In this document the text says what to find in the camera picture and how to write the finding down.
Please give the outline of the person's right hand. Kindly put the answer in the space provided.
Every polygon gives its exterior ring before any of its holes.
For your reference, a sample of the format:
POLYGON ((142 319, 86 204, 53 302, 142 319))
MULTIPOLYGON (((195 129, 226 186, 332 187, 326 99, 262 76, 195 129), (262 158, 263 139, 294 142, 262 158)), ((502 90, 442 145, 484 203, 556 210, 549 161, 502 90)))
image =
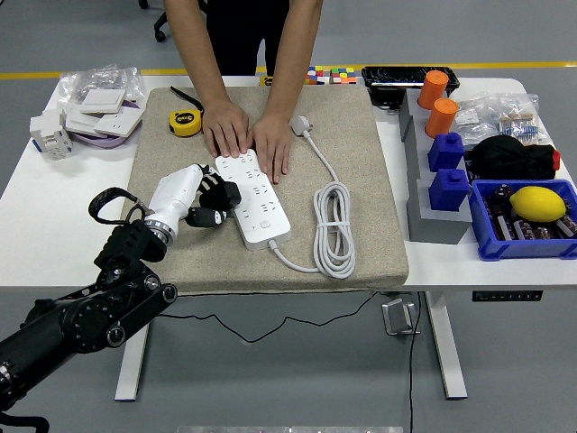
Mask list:
POLYGON ((238 157, 248 149, 249 118, 228 97, 205 103, 203 133, 212 156, 238 157))

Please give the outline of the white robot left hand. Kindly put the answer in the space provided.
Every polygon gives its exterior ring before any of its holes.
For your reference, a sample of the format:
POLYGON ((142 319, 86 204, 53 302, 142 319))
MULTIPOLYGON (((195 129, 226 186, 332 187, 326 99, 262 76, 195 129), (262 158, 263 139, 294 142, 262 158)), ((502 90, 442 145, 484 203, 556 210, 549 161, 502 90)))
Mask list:
POLYGON ((220 226, 242 198, 236 183, 209 165, 193 164, 162 178, 150 203, 148 226, 176 234, 179 222, 193 227, 220 226))

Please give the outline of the person's left hand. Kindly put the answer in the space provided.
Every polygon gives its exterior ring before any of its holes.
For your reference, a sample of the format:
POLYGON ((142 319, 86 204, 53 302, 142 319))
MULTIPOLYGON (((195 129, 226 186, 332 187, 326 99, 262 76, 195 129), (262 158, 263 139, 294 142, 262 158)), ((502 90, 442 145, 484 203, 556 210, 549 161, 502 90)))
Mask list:
POLYGON ((249 144, 256 151, 261 171, 272 184, 278 184, 281 176, 289 172, 289 119, 281 114, 263 114, 249 132, 249 144))

